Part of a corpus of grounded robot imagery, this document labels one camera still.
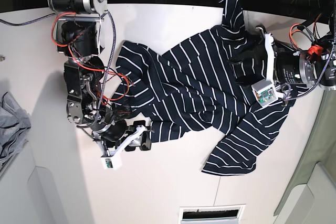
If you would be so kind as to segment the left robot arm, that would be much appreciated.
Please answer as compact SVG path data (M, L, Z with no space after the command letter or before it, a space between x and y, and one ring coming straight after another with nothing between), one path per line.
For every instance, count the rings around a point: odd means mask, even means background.
M273 38L264 26L258 25L260 36L238 55L229 60L231 65L241 65L247 60L264 63L266 70L258 77L239 77L243 86L274 86L304 84L309 89L317 85L326 90L335 90L335 13L329 18L329 32L318 34L317 21L306 20L293 24L289 29L287 45Z

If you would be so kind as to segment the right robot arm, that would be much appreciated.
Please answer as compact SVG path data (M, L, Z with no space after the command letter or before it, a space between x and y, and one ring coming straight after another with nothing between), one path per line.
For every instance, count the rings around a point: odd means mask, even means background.
M67 57L64 80L67 116L77 128L100 144L104 155L151 148L151 128L144 121L127 125L129 105L113 108L104 96L109 77L117 73L100 59L104 50L103 18L108 0L48 0L55 21L51 38L58 52Z

